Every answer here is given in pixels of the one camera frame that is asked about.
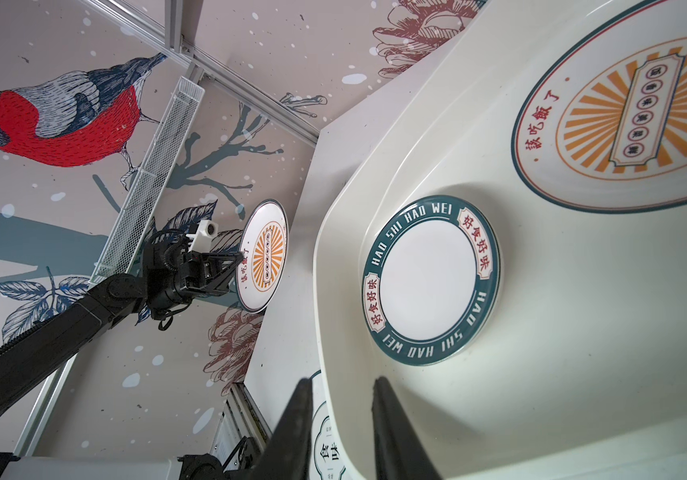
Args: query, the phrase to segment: white snow dot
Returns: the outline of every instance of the white snow dot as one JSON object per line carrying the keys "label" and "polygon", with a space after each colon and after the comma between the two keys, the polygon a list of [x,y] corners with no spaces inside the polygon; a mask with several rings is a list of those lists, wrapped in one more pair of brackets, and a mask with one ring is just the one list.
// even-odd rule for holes
{"label": "white snow dot", "polygon": [[134,386],[138,386],[138,383],[141,382],[141,376],[136,373],[132,373],[128,375],[124,380],[122,380],[122,386],[124,386],[126,389],[131,389]]}
{"label": "white snow dot", "polygon": [[215,408],[211,407],[204,411],[202,416],[197,420],[197,423],[195,423],[194,428],[192,428],[192,433],[195,435],[198,434],[208,423],[210,423],[214,410]]}
{"label": "white snow dot", "polygon": [[366,80],[367,80],[367,75],[361,74],[361,73],[352,73],[351,75],[347,75],[347,76],[341,78],[341,82],[343,82],[347,85],[361,84],[362,82],[365,82]]}

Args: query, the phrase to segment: bird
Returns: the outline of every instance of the bird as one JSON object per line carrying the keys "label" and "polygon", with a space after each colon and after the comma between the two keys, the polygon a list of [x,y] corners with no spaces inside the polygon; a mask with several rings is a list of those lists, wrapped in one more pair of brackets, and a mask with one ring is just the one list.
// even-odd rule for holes
{"label": "bird", "polygon": [[69,72],[34,87],[0,91],[0,150],[55,167],[87,165],[119,153],[128,179],[138,168],[127,142],[141,120],[141,90],[162,53],[89,72]]}

